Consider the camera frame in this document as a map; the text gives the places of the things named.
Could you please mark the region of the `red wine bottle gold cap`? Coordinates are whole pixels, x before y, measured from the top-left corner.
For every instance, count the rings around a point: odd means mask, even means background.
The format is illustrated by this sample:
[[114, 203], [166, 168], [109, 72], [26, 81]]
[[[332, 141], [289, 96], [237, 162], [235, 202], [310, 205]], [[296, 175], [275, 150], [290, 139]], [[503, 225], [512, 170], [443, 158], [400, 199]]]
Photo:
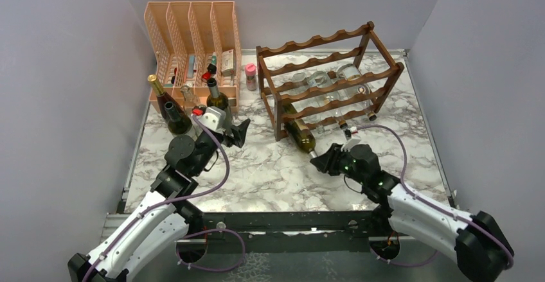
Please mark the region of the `red wine bottle gold cap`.
[[176, 102], [176, 100], [165, 90], [161, 81], [157, 78], [157, 75], [152, 74], [147, 77], [147, 81], [150, 84], [157, 100], [157, 107], [164, 119], [167, 119], [167, 113], [165, 109], [166, 102], [172, 102], [175, 109], [179, 112], [183, 112], [183, 108]]

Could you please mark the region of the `green wine bottle brown label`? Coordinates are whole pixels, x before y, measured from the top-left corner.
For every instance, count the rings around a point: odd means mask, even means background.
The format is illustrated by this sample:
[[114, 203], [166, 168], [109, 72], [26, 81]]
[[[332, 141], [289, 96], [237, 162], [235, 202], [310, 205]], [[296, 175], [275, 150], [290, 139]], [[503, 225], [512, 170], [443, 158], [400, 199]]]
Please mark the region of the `green wine bottle brown label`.
[[210, 95], [207, 97], [206, 106], [217, 107], [223, 110], [226, 113], [226, 119], [231, 121], [233, 119], [233, 115], [228, 97], [224, 93], [220, 92], [216, 79], [208, 79], [207, 86], [210, 90]]

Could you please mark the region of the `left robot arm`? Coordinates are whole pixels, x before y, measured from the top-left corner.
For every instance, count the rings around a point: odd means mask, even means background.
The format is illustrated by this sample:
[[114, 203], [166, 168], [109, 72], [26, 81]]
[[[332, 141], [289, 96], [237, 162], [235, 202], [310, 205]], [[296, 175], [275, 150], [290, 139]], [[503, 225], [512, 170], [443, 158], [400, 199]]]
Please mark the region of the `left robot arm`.
[[[76, 253], [67, 264], [72, 281], [132, 281], [137, 273], [175, 240], [189, 240], [206, 250], [207, 236], [219, 231], [208, 229], [203, 212], [190, 199], [221, 188], [230, 174], [226, 146], [243, 147], [250, 119], [231, 128], [216, 115], [193, 116], [202, 132], [193, 139], [185, 134], [174, 137], [165, 155], [166, 165], [158, 173], [139, 207], [96, 248]], [[207, 170], [210, 159], [221, 155], [226, 172], [214, 187], [196, 193], [196, 177]]]

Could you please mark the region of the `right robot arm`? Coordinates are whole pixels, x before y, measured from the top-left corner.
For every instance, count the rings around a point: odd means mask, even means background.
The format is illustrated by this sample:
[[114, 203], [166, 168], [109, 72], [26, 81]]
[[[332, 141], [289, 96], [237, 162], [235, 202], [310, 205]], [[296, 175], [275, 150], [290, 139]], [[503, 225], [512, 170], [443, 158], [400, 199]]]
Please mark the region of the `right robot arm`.
[[513, 265], [514, 250], [494, 217], [446, 206], [404, 186], [382, 170], [369, 145], [345, 150], [332, 144], [310, 160], [321, 173], [343, 175], [361, 185], [362, 194], [376, 203], [371, 228], [380, 235], [406, 234], [454, 261], [471, 281], [495, 281]]

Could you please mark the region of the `dark bottle white label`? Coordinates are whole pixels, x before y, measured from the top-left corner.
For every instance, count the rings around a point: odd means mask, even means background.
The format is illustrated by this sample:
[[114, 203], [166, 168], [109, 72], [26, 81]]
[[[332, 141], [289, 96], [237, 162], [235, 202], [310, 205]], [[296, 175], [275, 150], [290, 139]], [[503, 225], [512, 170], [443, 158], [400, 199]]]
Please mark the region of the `dark bottle white label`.
[[187, 134], [192, 129], [191, 119], [172, 101], [165, 103], [168, 129], [172, 134]]

